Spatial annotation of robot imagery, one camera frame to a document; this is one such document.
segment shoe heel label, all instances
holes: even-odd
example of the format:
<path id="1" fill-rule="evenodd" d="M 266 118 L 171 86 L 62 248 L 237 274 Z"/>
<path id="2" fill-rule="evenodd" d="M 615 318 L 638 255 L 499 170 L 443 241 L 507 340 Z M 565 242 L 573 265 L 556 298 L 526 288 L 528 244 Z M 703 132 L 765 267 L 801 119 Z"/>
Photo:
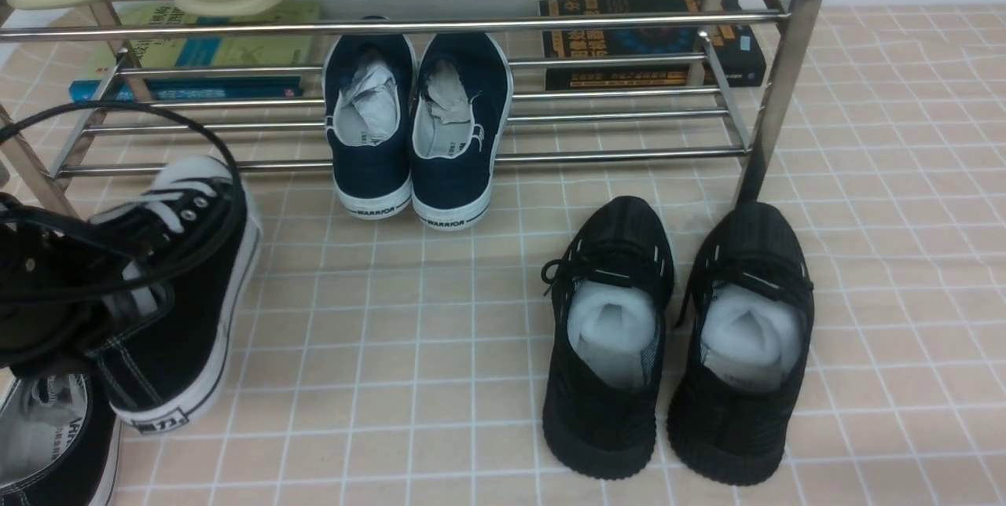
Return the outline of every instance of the shoe heel label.
<path id="1" fill-rule="evenodd" d="M 131 421 L 133 428 L 141 434 L 162 434 L 177 430 L 189 423 L 188 415 L 181 408 L 172 411 L 150 421 Z"/>

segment black sneaker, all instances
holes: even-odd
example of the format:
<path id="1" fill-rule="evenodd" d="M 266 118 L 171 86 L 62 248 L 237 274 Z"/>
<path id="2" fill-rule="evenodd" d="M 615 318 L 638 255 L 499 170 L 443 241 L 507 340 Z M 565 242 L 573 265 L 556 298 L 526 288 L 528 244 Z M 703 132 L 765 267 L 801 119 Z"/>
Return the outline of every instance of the black sneaker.
<path id="1" fill-rule="evenodd" d="M 106 506 L 120 427 L 90 377 L 15 381 L 0 406 L 0 505 Z"/>
<path id="2" fill-rule="evenodd" d="M 548 277 L 555 268 L 553 277 Z M 644 200 L 615 198 L 541 270 L 555 312 L 542 424 L 556 459 L 577 473 L 622 479 L 657 441 L 671 245 Z"/>
<path id="3" fill-rule="evenodd" d="M 234 234 L 205 263 L 170 283 L 105 299 L 120 333 L 89 352 L 112 407 L 141 433 L 176 430 L 208 410 L 223 390 L 230 330 L 262 240 L 252 194 L 234 188 L 222 163 L 194 156 L 172 163 L 135 202 L 91 222 L 153 245 L 150 265 L 176 261 L 202 248 L 244 194 L 247 213 Z M 95 274 L 135 278 L 135 266 Z"/>
<path id="4" fill-rule="evenodd" d="M 671 448 L 696 473 L 753 485 L 776 472 L 814 324 L 811 284 L 783 213 L 745 203 L 699 247 L 685 292 L 697 316 L 671 401 Z"/>

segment metal rack leg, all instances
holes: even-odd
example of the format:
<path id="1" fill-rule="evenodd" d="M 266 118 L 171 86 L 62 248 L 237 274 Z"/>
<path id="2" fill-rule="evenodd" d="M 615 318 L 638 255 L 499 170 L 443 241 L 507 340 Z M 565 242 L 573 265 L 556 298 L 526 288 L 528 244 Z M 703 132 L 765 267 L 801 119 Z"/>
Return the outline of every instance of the metal rack leg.
<path id="1" fill-rule="evenodd" d="M 11 123 L 7 111 L 3 109 L 3 106 L 0 106 L 0 124 L 7 126 Z M 14 167 L 14 171 L 21 177 L 21 180 L 24 180 L 25 186 L 31 190 L 32 194 L 35 194 L 35 198 L 42 204 L 42 207 L 63 213 L 63 215 L 77 217 L 76 210 L 66 199 L 62 188 L 50 175 L 49 170 L 45 169 L 45 165 L 23 136 L 17 135 L 0 145 L 0 151 L 3 151 L 4 156 L 7 156 L 7 161 Z"/>
<path id="2" fill-rule="evenodd" d="M 821 0 L 791 0 L 789 9 L 790 17 L 781 29 L 779 50 L 762 99 L 758 121 L 754 122 L 751 153 L 744 163 L 743 174 L 734 195 L 736 203 L 754 201 L 762 191 L 786 112 L 790 108 L 797 78 L 804 64 L 804 56 L 814 33 L 814 24 L 821 11 Z"/>
<path id="3" fill-rule="evenodd" d="M 112 7 L 111 2 L 93 2 L 90 5 L 91 12 L 95 15 L 95 20 L 102 27 L 119 27 L 122 26 L 122 20 L 119 20 L 119 14 L 116 9 Z M 133 49 L 133 44 L 127 39 L 110 40 L 109 48 L 112 48 L 112 54 L 122 55 L 126 58 L 127 65 L 131 68 L 140 67 L 140 59 L 136 55 L 136 50 Z M 147 82 L 140 77 L 130 77 L 126 80 L 129 85 L 131 91 L 133 91 L 133 100 L 136 102 L 151 102 L 153 97 L 150 94 L 150 88 L 147 88 Z"/>

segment metal rod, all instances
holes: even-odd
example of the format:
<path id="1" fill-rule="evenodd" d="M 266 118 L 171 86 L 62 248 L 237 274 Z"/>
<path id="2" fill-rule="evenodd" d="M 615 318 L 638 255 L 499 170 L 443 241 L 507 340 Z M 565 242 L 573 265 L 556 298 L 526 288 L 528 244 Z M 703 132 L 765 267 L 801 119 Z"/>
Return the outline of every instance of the metal rod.
<path id="1" fill-rule="evenodd" d="M 463 33 L 471 30 L 616 29 L 616 27 L 686 27 L 773 23 L 786 20 L 787 12 L 645 12 L 626 15 L 529 16 L 525 19 L 485 20 L 333 20 L 324 23 L 233 23 L 232 25 L 177 25 L 169 27 L 29 27 L 0 30 L 0 43 L 11 41 L 93 41 L 111 37 L 250 36 L 252 34 L 394 34 Z"/>
<path id="2" fill-rule="evenodd" d="M 119 20 L 119 14 L 112 7 L 111 2 L 93 2 L 89 7 L 91 7 L 91 12 L 95 15 L 95 20 L 97 20 L 99 25 L 105 27 L 118 27 L 122 25 L 122 20 Z M 125 39 L 125 37 L 109 39 L 108 44 L 110 50 L 112 50 L 112 55 L 124 58 L 127 65 L 134 68 L 141 66 L 140 57 L 137 55 L 135 48 L 133 48 L 133 43 L 129 39 Z M 147 88 L 147 82 L 143 78 L 133 76 L 126 80 L 126 85 L 129 85 L 130 92 L 133 92 L 133 99 L 135 101 L 153 101 L 154 95 L 151 94 L 150 88 Z"/>
<path id="3" fill-rule="evenodd" d="M 524 92 L 515 94 L 513 101 L 543 102 L 547 99 L 612 99 L 612 98 L 661 98 L 686 96 L 711 96 L 719 92 L 714 85 L 703 85 L 698 88 L 632 88 L 631 90 L 594 90 L 594 91 L 560 91 L 560 92 Z M 261 108 L 320 108 L 325 105 L 324 98 L 260 98 L 260 99 L 192 99 L 179 102 L 150 102 L 148 106 L 165 108 L 167 110 L 212 110 L 226 108 L 230 110 L 261 109 Z"/>
<path id="4" fill-rule="evenodd" d="M 712 77 L 716 80 L 716 85 L 720 89 L 719 92 L 714 94 L 716 105 L 729 112 L 723 123 L 726 124 L 727 131 L 736 135 L 737 140 L 740 141 L 740 145 L 746 149 L 750 147 L 751 136 L 749 131 L 747 131 L 747 124 L 744 123 L 743 113 L 740 113 L 736 99 L 733 99 L 733 92 L 730 91 L 730 81 L 726 79 L 726 72 L 723 71 L 723 65 L 719 62 L 719 56 L 716 55 L 716 49 L 712 44 L 709 33 L 706 30 L 700 30 L 699 40 L 702 41 L 702 46 L 709 55 L 709 70 L 712 71 Z"/>
<path id="5" fill-rule="evenodd" d="M 779 50 L 769 73 L 769 83 L 762 99 L 751 154 L 744 162 L 743 172 L 737 185 L 737 203 L 754 201 L 762 191 L 765 175 L 772 161 L 772 154 L 779 141 L 780 131 L 790 108 L 793 91 L 800 76 L 800 69 L 807 54 L 807 47 L 814 33 L 814 23 L 821 11 L 822 0 L 791 0 L 790 19 L 779 42 Z"/>
<path id="6" fill-rule="evenodd" d="M 719 119 L 729 113 L 725 109 L 676 110 L 671 112 L 619 112 L 619 113 L 568 113 L 550 116 L 510 116 L 508 126 L 535 126 L 535 124 L 575 123 L 633 123 L 682 119 Z M 204 127 L 213 133 L 285 133 L 285 131 L 316 131 L 322 127 L 320 120 L 297 122 L 231 122 L 207 123 Z M 125 135 L 183 135 L 190 131 L 183 124 L 101 124 L 85 130 L 92 137 Z"/>
<path id="7" fill-rule="evenodd" d="M 123 80 L 118 76 L 119 68 L 127 59 L 126 55 L 120 55 L 119 59 L 116 59 L 115 65 L 108 72 L 105 72 L 105 76 L 98 83 L 98 88 L 92 96 L 92 101 L 109 99 L 119 91 L 119 88 L 123 83 Z M 91 144 L 95 141 L 95 137 L 88 134 L 87 129 L 94 124 L 105 123 L 105 117 L 108 117 L 108 112 L 105 110 L 89 110 L 80 113 L 79 119 L 77 119 L 73 129 L 69 133 L 69 138 L 63 143 L 63 147 L 51 165 L 49 165 L 51 167 L 49 169 L 50 174 L 57 174 L 67 166 L 76 166 L 83 161 L 83 158 L 88 155 L 88 151 L 91 149 Z M 63 190 L 69 187 L 68 179 L 60 179 L 58 183 Z"/>
<path id="8" fill-rule="evenodd" d="M 510 58 L 511 68 L 577 68 L 578 66 L 644 66 L 656 64 L 690 64 L 705 59 L 705 52 L 654 55 L 602 55 L 597 58 Z M 302 66 L 208 66 L 208 68 L 123 68 L 122 76 L 145 78 L 183 78 L 187 76 L 285 76 L 320 73 L 321 64 Z"/>
<path id="9" fill-rule="evenodd" d="M 607 163 L 607 162 L 639 162 L 668 159 L 715 159 L 736 158 L 744 156 L 746 151 L 741 147 L 708 147 L 683 149 L 640 149 L 640 151 L 604 151 L 574 153 L 538 153 L 520 155 L 496 156 L 496 165 L 503 167 L 529 165 L 545 165 L 546 163 Z M 331 160 L 304 161 L 250 161 L 237 163 L 244 173 L 273 172 L 321 172 L 331 170 Z M 75 166 L 65 169 L 59 174 L 68 177 L 97 176 L 150 176 L 164 168 L 162 163 L 127 163 L 127 165 L 90 165 Z"/>
<path id="10" fill-rule="evenodd" d="M 6 127 L 11 123 L 13 122 L 7 111 L 3 109 L 3 106 L 0 106 L 0 124 Z M 21 177 L 28 190 L 35 194 L 35 199 L 42 207 L 62 215 L 77 217 L 76 210 L 66 199 L 62 188 L 53 179 L 49 170 L 45 169 L 45 163 L 42 163 L 42 160 L 38 158 L 23 135 L 17 134 L 0 145 L 0 152 L 7 156 L 7 162 L 10 162 L 10 166 Z"/>

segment sneaker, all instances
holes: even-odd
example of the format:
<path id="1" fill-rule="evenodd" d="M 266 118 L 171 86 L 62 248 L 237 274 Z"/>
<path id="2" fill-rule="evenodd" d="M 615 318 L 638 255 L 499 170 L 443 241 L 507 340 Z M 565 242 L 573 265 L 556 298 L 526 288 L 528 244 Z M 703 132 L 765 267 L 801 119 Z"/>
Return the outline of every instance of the sneaker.
<path id="1" fill-rule="evenodd" d="M 120 433 L 105 391 L 90 377 L 15 381 L 0 406 L 0 504 L 106 506 Z"/>
<path id="2" fill-rule="evenodd" d="M 489 208 L 513 72 L 489 34 L 438 34 L 420 65 L 418 88 L 412 207 L 434 229 L 465 229 Z"/>
<path id="3" fill-rule="evenodd" d="M 121 325 L 89 356 L 112 407 L 141 433 L 181 428 L 223 391 L 234 309 L 259 257 L 262 218 L 252 194 L 234 187 L 222 163 L 192 156 L 166 166 L 138 200 L 91 219 L 106 230 L 151 241 L 156 267 L 202 248 L 234 194 L 244 194 L 247 213 L 218 251 L 159 288 L 104 300 Z M 107 273 L 108 265 L 93 263 L 96 276 Z M 112 271 L 124 278 L 142 273 L 135 265 L 119 265 Z"/>
<path id="4" fill-rule="evenodd" d="M 402 34 L 348 34 L 325 59 L 325 137 L 339 201 L 360 219 L 399 213 L 412 197 L 408 109 L 415 50 Z"/>
<path id="5" fill-rule="evenodd" d="M 541 277 L 555 313 L 545 442 L 577 473 L 635 475 L 657 442 L 664 312 L 674 286 L 664 226 L 646 201 L 615 198 Z"/>
<path id="6" fill-rule="evenodd" d="M 685 292 L 696 318 L 684 377 L 671 400 L 671 448 L 691 470 L 728 485 L 766 481 L 810 352 L 814 285 L 783 213 L 750 202 L 699 247 Z"/>

